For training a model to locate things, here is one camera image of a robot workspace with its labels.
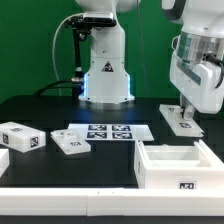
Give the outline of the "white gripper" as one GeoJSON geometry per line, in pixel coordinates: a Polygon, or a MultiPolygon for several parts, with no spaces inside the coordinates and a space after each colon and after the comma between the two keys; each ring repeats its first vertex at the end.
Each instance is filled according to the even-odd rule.
{"type": "Polygon", "coordinates": [[[180,107],[183,119],[192,120],[196,109],[200,113],[216,114],[220,111],[224,99],[224,80],[220,81],[221,68],[207,63],[186,68],[182,60],[172,54],[170,81],[180,91],[180,107]],[[185,105],[185,98],[193,105],[185,105]]]}

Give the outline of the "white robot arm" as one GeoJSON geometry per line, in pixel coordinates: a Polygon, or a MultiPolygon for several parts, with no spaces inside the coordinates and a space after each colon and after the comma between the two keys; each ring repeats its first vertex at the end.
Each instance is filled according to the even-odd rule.
{"type": "MultiPolygon", "coordinates": [[[[75,0],[78,20],[92,35],[90,70],[80,99],[95,105],[131,102],[124,69],[125,32],[117,14],[141,0],[75,0]]],[[[215,114],[224,101],[224,0],[161,0],[164,16],[182,25],[173,39],[170,81],[182,94],[182,116],[192,111],[215,114]]]]}

